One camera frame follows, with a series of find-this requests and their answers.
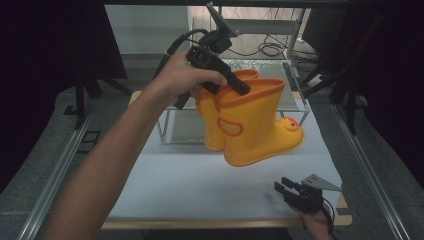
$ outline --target gray floor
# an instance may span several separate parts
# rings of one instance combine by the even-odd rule
[[[242,45],[254,48],[256,43],[250,42]],[[308,49],[300,42],[297,44],[297,49],[299,48]],[[118,81],[132,90],[139,90],[153,77],[160,57],[156,55],[126,55],[123,56],[123,59],[129,79]],[[301,78],[307,75],[307,72],[300,70],[299,73]],[[96,121],[96,125],[100,126],[99,128],[104,132],[103,130],[106,130],[107,126],[110,126],[110,123],[125,109],[129,97],[109,85],[101,83],[101,87],[104,94],[99,101],[103,101],[101,106],[107,107],[97,109],[97,116],[93,121]],[[364,169],[355,156],[355,151],[340,125],[341,122],[338,121],[334,106],[328,101],[329,91],[331,91],[331,86],[312,95],[309,102],[334,164],[342,177],[343,194],[353,215],[353,223],[346,227],[336,228],[336,236],[338,239],[397,239],[388,224],[390,219],[383,214],[382,205],[376,200],[375,192],[370,187]],[[56,111],[49,125],[22,169],[5,192],[0,195],[0,239],[16,239],[21,231],[35,200],[60,157],[63,146],[73,134],[75,117],[64,116],[63,111],[66,106],[73,105],[74,102],[73,89],[58,96]],[[387,199],[399,214],[410,239],[421,239],[424,236],[422,228],[424,223],[423,189],[395,152],[369,124],[362,110],[356,111],[355,116],[358,133],[356,137],[382,189],[387,194]],[[77,167],[83,158],[84,154],[77,154],[71,169]],[[303,229],[295,228],[289,229],[289,231],[294,239],[309,239]],[[142,232],[138,230],[102,231],[100,239],[142,239]]]

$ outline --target boot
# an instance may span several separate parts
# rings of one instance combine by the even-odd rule
[[[225,160],[245,166],[289,152],[304,139],[302,128],[292,118],[276,119],[277,105],[285,82],[281,79],[247,79],[248,94],[238,95],[223,88],[217,95],[218,126],[227,146]]]
[[[259,72],[254,69],[241,69],[233,71],[233,73],[241,80],[257,78],[259,76]],[[226,142],[224,134],[216,124],[218,110],[215,104],[215,95],[206,89],[200,90],[199,96],[196,98],[196,107],[205,123],[204,144],[210,150],[219,152],[225,150]]]

